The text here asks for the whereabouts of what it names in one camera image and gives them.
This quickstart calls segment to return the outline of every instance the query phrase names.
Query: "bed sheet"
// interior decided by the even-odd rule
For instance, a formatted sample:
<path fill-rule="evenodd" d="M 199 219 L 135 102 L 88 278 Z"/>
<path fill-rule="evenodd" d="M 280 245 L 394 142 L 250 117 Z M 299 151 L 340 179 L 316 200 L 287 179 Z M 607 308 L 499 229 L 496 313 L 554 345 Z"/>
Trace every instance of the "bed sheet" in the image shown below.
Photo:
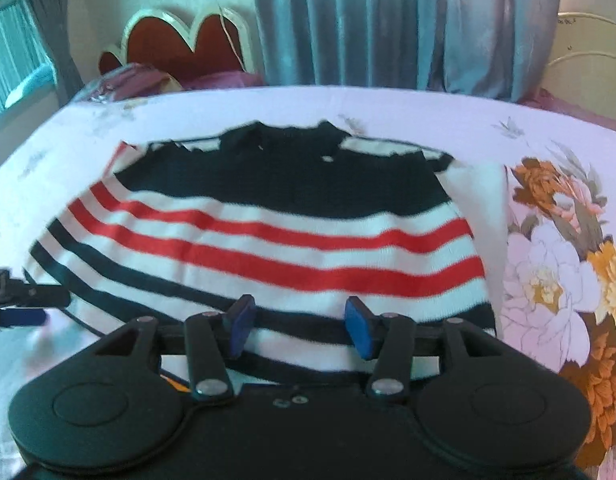
<path fill-rule="evenodd" d="M 21 263 L 32 241 L 71 198 L 99 176 L 120 140 L 143 143 L 156 139 L 212 136 L 252 120 L 277 126 L 312 126 L 323 119 L 355 134 L 433 146 L 453 154 L 468 168 L 478 168 L 478 171 L 463 175 L 462 170 L 455 170 L 454 178 L 451 175 L 444 186 L 461 208 L 474 209 L 472 213 L 467 210 L 464 213 L 475 230 L 477 249 L 486 264 L 495 312 L 499 321 L 505 322 L 505 326 L 499 323 L 499 328 L 503 329 L 500 333 L 539 360 L 554 360 L 558 354 L 553 367 L 574 362 L 581 368 L 599 352 L 602 357 L 614 352 L 609 358 L 614 356 L 613 362 L 616 362 L 616 350 L 608 350 L 616 348 L 614 340 L 611 343 L 615 346 L 608 346 L 610 343 L 603 339 L 603 332 L 592 334 L 597 330 L 596 324 L 586 324 L 582 332 L 581 324 L 574 317 L 590 322 L 589 317 L 584 316 L 590 314 L 590 306 L 586 307 L 588 310 L 583 307 L 577 310 L 571 302 L 566 309 L 569 313 L 566 322 L 559 318 L 558 326 L 550 326 L 554 329 L 550 334 L 559 337 L 558 340 L 549 338 L 550 342 L 563 342 L 573 337 L 572 334 L 578 334 L 583 349 L 579 344 L 576 348 L 572 346 L 571 354 L 568 353 L 569 347 L 564 353 L 562 345 L 556 348 L 541 346 L 546 337 L 540 337 L 548 333 L 542 327 L 545 328 L 561 311 L 561 297 L 571 298 L 573 291 L 583 290 L 581 287 L 576 289 L 577 281 L 571 276 L 568 276 L 571 280 L 566 286 L 566 270 L 576 267 L 580 283 L 583 283 L 583 274 L 591 280 L 589 268 L 585 265 L 587 261 L 580 257 L 583 250 L 577 252 L 576 249 L 576 244 L 585 243 L 577 240 L 583 229 L 588 229 L 589 216 L 598 219 L 602 242 L 616 241 L 616 133 L 573 118 L 491 100 L 388 89 L 258 88 L 184 92 L 111 105 L 70 105 L 42 125 L 0 169 L 0 266 L 11 267 L 15 274 L 21 272 Z M 562 179 L 563 182 L 558 184 L 560 187 L 554 184 L 544 189 L 544 170 L 549 161 L 553 164 L 553 181 Z M 510 167 L 508 190 L 501 171 L 503 164 Z M 580 172 L 569 175 L 572 170 L 583 171 L 585 175 Z M 477 190 L 472 190 L 472 194 L 480 196 L 480 203 L 461 202 L 460 197 L 453 195 L 457 190 L 460 193 L 466 189 L 464 184 L 468 181 L 468 174 L 471 175 L 471 185 Z M 567 188 L 568 178 L 578 180 L 572 180 L 572 185 Z M 560 212 L 556 216 L 562 222 L 553 218 L 553 207 L 557 202 Z M 575 202 L 583 203 L 589 215 L 577 215 Z M 512 256 L 506 256 L 508 236 L 514 241 L 510 244 L 514 247 L 514 253 L 510 253 Z M 563 240 L 574 248 L 577 262 L 572 251 L 564 248 Z M 523 271 L 518 269 L 530 268 L 524 262 L 535 262 L 536 254 L 548 254 L 547 247 L 571 258 L 571 262 L 567 261 L 569 267 L 563 267 L 566 269 L 563 279 L 558 266 L 555 267 L 556 274 L 551 275 L 551 282 L 543 274 L 537 274 L 549 267 L 546 262 L 550 259 L 546 256 L 540 264 L 532 267 L 537 272 L 524 274 L 524 279 L 536 281 L 539 276 L 544 280 L 524 282 L 520 277 Z M 600 244 L 596 247 L 601 253 L 600 263 L 596 267 L 589 264 L 593 269 L 599 269 L 595 270 L 597 278 L 594 282 L 599 287 L 599 298 L 604 286 L 602 278 L 610 283 L 609 274 L 603 274 L 603 258 L 609 261 L 616 256 L 616 243 L 614 252 L 605 248 L 603 254 L 604 248 Z M 511 257 L 514 258 L 514 268 L 510 268 Z M 548 300 L 538 303 L 542 307 L 547 303 L 548 312 L 543 312 L 544 316 L 536 320 L 530 314 L 536 310 L 537 302 L 530 304 L 526 301 L 524 304 L 523 298 L 527 299 L 529 285 L 546 284 L 552 287 L 556 284 L 557 287 L 548 292 L 561 292 L 556 300 L 552 297 L 552 303 Z M 594 302 L 594 299 L 586 298 L 586 301 Z M 521 303 L 511 303 L 512 300 L 521 300 Z M 609 307 L 605 310 L 606 316 L 601 313 L 595 320 L 603 317 L 600 322 L 609 323 L 616 319 L 616 312 L 611 312 Z M 52 324 L 54 332 L 44 327 L 0 333 L 0 479 L 7 478 L 4 475 L 8 469 L 21 465 L 16 456 L 13 458 L 6 426 L 6 407 L 12 394 L 49 363 L 71 355 L 94 338 L 59 319 L 60 314 L 53 316 L 56 316 Z M 532 332 L 530 329 L 533 328 L 540 330 Z M 591 334 L 595 338 L 586 347 L 585 340 L 591 340 Z M 580 375 L 584 379 L 588 377 L 584 373 Z M 611 398 L 615 397 L 616 391 L 613 391 Z M 616 407 L 616 402 L 602 406 L 603 410 L 610 407 L 610 412 L 600 412 L 605 419 L 595 419 L 599 431 L 587 443 L 596 446 L 587 467 L 600 480 L 612 478 L 608 476 L 609 472 L 616 471 L 616 429 L 608 439 L 608 425 L 599 426 L 604 424 L 604 420 L 612 419 L 612 406 Z"/>

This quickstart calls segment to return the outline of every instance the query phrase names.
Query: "wire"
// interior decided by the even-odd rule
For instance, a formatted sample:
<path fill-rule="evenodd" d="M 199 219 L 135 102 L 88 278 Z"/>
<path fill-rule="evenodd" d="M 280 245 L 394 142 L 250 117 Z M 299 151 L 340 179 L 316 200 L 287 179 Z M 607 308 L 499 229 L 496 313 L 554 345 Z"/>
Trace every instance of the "wire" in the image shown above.
<path fill-rule="evenodd" d="M 230 34 L 228 33 L 228 28 L 226 27 L 226 22 L 223 16 L 223 7 L 219 3 L 219 0 L 214 0 L 214 2 L 217 4 L 217 7 L 219 8 L 219 20 L 221 22 L 221 28 L 223 29 L 223 33 L 226 35 L 228 43 L 230 43 L 230 48 L 232 48 L 232 53 L 234 54 L 234 57 L 237 58 L 237 61 L 239 61 L 239 65 L 241 66 L 241 69 L 243 70 L 243 72 L 248 72 L 246 70 L 245 65 L 243 64 L 243 61 L 241 60 L 241 56 L 237 54 L 237 49 L 234 46 L 234 43 L 232 41 L 232 38 L 230 37 Z"/>

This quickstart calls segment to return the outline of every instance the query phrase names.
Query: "heart-shaped headboard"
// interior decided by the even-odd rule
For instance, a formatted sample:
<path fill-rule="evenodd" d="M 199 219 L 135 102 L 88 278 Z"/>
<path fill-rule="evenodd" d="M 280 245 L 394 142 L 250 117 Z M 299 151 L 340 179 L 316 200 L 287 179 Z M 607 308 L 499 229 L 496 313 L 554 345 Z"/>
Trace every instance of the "heart-shaped headboard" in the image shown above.
<path fill-rule="evenodd" d="M 245 20 L 231 9 L 221 10 L 237 54 L 247 72 L 254 72 Z M 146 63 L 185 82 L 227 70 L 242 70 L 221 25 L 216 8 L 201 12 L 188 27 L 167 10 L 144 9 L 128 21 L 120 46 L 99 57 L 102 75 L 126 63 Z"/>

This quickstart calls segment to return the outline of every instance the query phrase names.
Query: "gray curtain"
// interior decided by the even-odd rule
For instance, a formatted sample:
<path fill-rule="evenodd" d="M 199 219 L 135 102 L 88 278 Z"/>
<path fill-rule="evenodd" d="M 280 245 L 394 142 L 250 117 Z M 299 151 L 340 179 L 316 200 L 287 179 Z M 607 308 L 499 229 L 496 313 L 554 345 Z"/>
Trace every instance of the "gray curtain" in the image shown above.
<path fill-rule="evenodd" d="M 517 101 L 559 0 L 255 0 L 273 85 L 432 89 Z"/>
<path fill-rule="evenodd" d="M 70 55 L 68 41 L 68 0 L 25 0 L 32 19 L 53 62 L 57 97 L 65 105 L 82 87 L 83 81 Z"/>
<path fill-rule="evenodd" d="M 46 62 L 46 54 L 20 0 L 0 10 L 0 113 L 6 99 Z"/>

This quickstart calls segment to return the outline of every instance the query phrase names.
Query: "sweater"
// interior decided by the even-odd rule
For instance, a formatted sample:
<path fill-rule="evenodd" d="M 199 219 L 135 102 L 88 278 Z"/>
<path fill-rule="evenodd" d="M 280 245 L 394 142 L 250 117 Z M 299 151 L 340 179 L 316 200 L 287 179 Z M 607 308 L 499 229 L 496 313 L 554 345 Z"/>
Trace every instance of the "sweater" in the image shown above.
<path fill-rule="evenodd" d="M 67 314 L 98 335 L 139 316 L 176 324 L 224 312 L 251 294 L 255 328 L 229 371 L 246 381 L 363 381 L 373 363 L 342 321 L 351 295 L 375 314 L 494 330 L 472 232 L 436 175 L 452 161 L 329 123 L 122 144 L 50 222 L 24 271 L 68 287 Z M 181 362 L 162 366 L 185 381 Z"/>

